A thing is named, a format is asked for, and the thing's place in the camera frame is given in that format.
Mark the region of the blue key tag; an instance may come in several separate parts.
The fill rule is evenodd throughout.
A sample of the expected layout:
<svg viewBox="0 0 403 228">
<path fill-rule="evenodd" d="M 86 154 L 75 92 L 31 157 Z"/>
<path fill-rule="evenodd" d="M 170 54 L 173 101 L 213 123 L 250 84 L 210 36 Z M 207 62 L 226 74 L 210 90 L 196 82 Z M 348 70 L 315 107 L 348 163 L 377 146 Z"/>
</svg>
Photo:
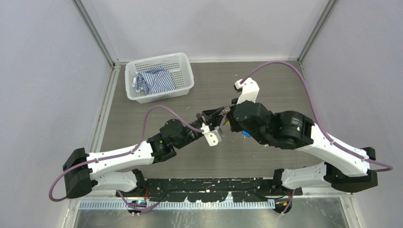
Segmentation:
<svg viewBox="0 0 403 228">
<path fill-rule="evenodd" d="M 243 135 L 243 138 L 249 138 L 249 137 L 251 137 L 250 134 L 247 133 L 246 131 L 242 131 L 242 135 Z"/>
</svg>

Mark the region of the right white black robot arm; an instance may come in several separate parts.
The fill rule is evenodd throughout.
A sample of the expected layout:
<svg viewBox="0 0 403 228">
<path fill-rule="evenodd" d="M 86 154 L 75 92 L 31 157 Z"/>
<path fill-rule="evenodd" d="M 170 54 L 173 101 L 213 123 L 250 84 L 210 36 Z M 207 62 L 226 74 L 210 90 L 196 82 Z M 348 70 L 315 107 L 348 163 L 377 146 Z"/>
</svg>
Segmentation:
<svg viewBox="0 0 403 228">
<path fill-rule="evenodd" d="M 271 188 L 278 195 L 299 187 L 330 186 L 349 193 L 364 191 L 378 185 L 377 172 L 370 169 L 365 156 L 375 157 L 372 147 L 355 148 L 355 157 L 330 142 L 312 119 L 296 111 L 272 113 L 261 103 L 233 99 L 226 115 L 232 132 L 247 132 L 256 142 L 282 150 L 306 152 L 321 163 L 300 169 L 276 169 Z"/>
</svg>

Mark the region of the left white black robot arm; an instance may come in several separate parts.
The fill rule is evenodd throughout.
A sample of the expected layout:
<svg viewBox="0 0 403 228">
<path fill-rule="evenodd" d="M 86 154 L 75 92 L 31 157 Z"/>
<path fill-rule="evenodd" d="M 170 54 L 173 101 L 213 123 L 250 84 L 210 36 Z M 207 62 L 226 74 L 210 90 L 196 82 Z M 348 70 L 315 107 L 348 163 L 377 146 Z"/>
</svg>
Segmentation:
<svg viewBox="0 0 403 228">
<path fill-rule="evenodd" d="M 175 149 L 204 137 L 209 146 L 222 141 L 220 124 L 230 111 L 228 106 L 206 110 L 187 123 L 174 113 L 159 133 L 133 146 L 108 152 L 87 153 L 84 148 L 74 150 L 64 163 L 66 198 L 76 199 L 96 190 L 119 190 L 139 197 L 145 193 L 146 184 L 139 171 L 122 173 L 126 168 L 164 162 L 176 156 Z"/>
</svg>

